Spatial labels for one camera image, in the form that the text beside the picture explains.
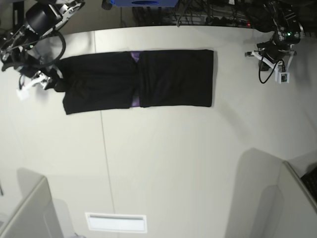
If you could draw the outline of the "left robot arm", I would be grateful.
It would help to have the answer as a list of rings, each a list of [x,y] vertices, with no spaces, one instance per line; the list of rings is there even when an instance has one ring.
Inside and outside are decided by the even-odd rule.
[[[285,57],[297,54],[292,48],[300,42],[304,30],[292,5],[281,0],[258,0],[245,9],[245,14],[252,28],[273,33],[268,41],[257,44],[259,71],[269,70],[264,60],[285,64]]]

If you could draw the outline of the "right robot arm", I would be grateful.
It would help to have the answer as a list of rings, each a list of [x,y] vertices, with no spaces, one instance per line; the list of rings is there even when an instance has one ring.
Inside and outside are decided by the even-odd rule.
[[[20,73],[17,94],[26,97],[32,87],[54,88],[60,81],[56,64],[64,55],[66,40],[60,33],[69,19],[83,6],[83,0],[39,0],[25,14],[24,19],[0,37],[2,71],[13,68]],[[58,37],[62,49],[50,62],[30,55],[35,45],[50,37]]]

